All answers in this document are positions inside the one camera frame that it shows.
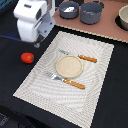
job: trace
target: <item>white placemat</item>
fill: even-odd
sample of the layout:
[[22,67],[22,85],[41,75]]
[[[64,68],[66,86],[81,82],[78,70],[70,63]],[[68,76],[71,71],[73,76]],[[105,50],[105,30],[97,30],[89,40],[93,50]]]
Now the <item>white placemat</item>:
[[[113,48],[111,44],[60,31],[14,96],[82,128],[89,128]],[[44,75],[45,71],[58,75],[55,64],[64,56],[58,49],[98,60],[97,63],[82,60],[82,74],[72,79],[85,85],[84,90],[62,81],[51,80]]]

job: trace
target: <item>metal fork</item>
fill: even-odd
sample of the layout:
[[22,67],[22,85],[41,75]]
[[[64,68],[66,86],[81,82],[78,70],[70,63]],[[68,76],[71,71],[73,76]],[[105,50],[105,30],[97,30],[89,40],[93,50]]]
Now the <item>metal fork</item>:
[[57,75],[55,75],[51,72],[45,72],[44,74],[45,74],[45,76],[49,77],[52,80],[61,80],[62,82],[70,84],[70,85],[75,86],[77,88],[85,89],[84,85],[76,83],[76,82],[68,80],[68,79],[62,79],[62,78],[58,77]]

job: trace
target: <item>saucepan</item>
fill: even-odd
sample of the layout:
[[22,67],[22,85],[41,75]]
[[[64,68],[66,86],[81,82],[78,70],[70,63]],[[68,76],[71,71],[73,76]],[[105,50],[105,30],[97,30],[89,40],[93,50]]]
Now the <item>saucepan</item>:
[[73,19],[79,15],[79,4],[73,1],[63,2],[59,5],[60,16],[64,19]]
[[95,24],[100,20],[103,7],[99,2],[87,2],[81,5],[80,20],[85,24]]

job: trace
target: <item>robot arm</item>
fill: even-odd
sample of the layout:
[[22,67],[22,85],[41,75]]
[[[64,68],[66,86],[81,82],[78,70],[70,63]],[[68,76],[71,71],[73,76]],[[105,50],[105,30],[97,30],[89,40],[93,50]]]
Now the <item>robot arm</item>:
[[14,9],[21,40],[34,43],[39,35],[46,38],[55,25],[55,0],[19,0]]

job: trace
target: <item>countertop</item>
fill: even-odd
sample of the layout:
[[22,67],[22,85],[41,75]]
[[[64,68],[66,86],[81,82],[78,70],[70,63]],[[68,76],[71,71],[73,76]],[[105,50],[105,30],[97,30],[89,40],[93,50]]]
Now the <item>countertop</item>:
[[[18,38],[16,22],[13,9],[2,15],[0,34]],[[114,45],[91,128],[127,128],[128,44],[59,26],[53,28],[49,36],[41,43],[40,48],[35,48],[27,43],[0,38],[0,105],[30,116],[52,128],[80,128],[50,112],[13,97],[14,92],[22,84],[59,31]],[[32,64],[25,64],[21,61],[20,57],[24,52],[31,52],[35,55]]]

